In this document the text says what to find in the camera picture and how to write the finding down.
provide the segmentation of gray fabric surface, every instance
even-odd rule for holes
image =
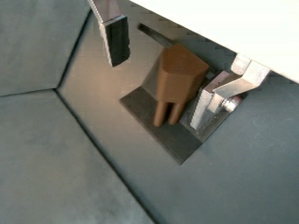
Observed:
[[[0,98],[0,219],[153,223],[51,90]]]
[[[88,15],[87,0],[3,0],[0,95],[56,88]]]
[[[149,10],[125,3],[122,10],[130,61],[109,66],[90,21],[60,92],[157,218],[167,224],[299,223],[299,85],[267,79],[179,166],[119,102],[142,85],[162,49],[137,25],[190,41],[217,68],[223,61],[230,67],[234,57]]]

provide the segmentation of metal bracket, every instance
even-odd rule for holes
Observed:
[[[270,69],[238,54],[231,65],[234,73],[222,72],[203,89],[201,99],[191,119],[191,126],[198,130],[211,118],[226,109],[230,113],[238,107],[242,99],[239,94],[259,87]]]

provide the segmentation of brown wooden piece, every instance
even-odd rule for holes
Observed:
[[[197,96],[209,69],[209,64],[185,46],[177,44],[165,48],[158,76],[155,126],[165,122],[169,103],[174,103],[170,124],[178,123],[185,104]]]

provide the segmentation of gray wall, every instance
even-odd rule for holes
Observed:
[[[87,0],[3,0],[0,95],[56,88],[90,11]]]
[[[170,224],[298,223],[298,84],[270,78],[179,166],[119,103],[162,51],[137,25],[179,39],[217,68],[230,67],[234,53],[130,2],[122,8],[130,61],[110,67],[92,17],[60,93],[155,217]]]

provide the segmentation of gray floor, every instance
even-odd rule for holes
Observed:
[[[0,95],[58,87],[88,12],[87,0],[2,0]]]
[[[130,19],[130,61],[109,65],[92,18],[60,92],[141,199],[167,224],[299,223],[299,85],[267,79],[179,166],[119,103],[142,85],[162,49],[137,25],[190,41],[217,68],[223,61],[230,67],[234,57],[126,1],[122,10]]]
[[[51,90],[0,98],[0,223],[153,223]]]

